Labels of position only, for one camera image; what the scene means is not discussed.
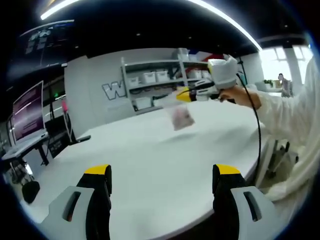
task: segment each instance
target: ceiling light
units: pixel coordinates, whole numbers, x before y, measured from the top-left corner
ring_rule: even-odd
[[[205,9],[208,9],[209,11],[213,12],[214,14],[217,14],[230,24],[232,24],[236,29],[238,29],[243,35],[245,35],[259,50],[262,51],[262,47],[257,43],[257,41],[242,27],[240,26],[235,20],[233,20],[231,17],[226,15],[224,12],[220,11],[219,9],[215,8],[214,6],[211,6],[210,4],[202,1],[202,0],[188,0],[189,2],[192,2],[194,4],[197,4]]]
[[[47,17],[51,16],[52,14],[58,12],[60,9],[63,9],[64,7],[73,4],[79,0],[64,0],[60,2],[59,4],[53,6],[48,11],[46,11],[44,14],[41,15],[41,19],[45,20]]]

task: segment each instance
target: window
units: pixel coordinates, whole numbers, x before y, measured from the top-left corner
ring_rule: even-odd
[[[266,80],[277,80],[279,74],[291,80],[291,72],[283,47],[268,48],[260,53],[263,76]]]
[[[307,65],[313,57],[313,53],[307,46],[293,46],[293,50],[295,57],[298,60],[302,84],[305,84]]]

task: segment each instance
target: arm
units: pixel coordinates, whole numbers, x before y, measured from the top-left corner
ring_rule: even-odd
[[[319,78],[316,63],[312,59],[307,67],[306,83],[298,96],[281,98],[265,92],[250,92],[259,120],[276,138],[305,144],[315,109],[315,103],[312,102],[315,98],[315,82]],[[234,99],[237,104],[252,108],[245,90],[238,86],[222,91],[220,98],[222,101]]]

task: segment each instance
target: human hand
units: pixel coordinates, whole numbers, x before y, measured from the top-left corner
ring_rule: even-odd
[[[249,95],[253,101],[255,109],[259,109],[261,107],[261,102],[258,94],[255,92],[249,91]],[[220,102],[223,102],[229,99],[234,99],[236,104],[252,108],[252,104],[250,102],[250,99],[248,97],[246,90],[238,85],[222,90],[220,92],[219,98],[220,98]]]

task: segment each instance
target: person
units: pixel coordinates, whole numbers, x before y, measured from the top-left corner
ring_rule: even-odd
[[[313,57],[307,65],[305,84],[299,95],[284,98],[249,90],[259,120],[276,139],[304,146],[299,161],[287,179],[273,184],[265,195],[273,201],[286,223],[303,205],[320,159],[320,74]],[[236,104],[252,108],[246,91],[239,86],[225,89],[220,101],[234,99]]]
[[[292,97],[292,94],[291,94],[292,93],[291,81],[285,79],[284,75],[282,73],[279,74],[278,79],[279,79],[279,81],[281,82],[281,85],[282,85],[281,97],[283,97],[283,98]]]

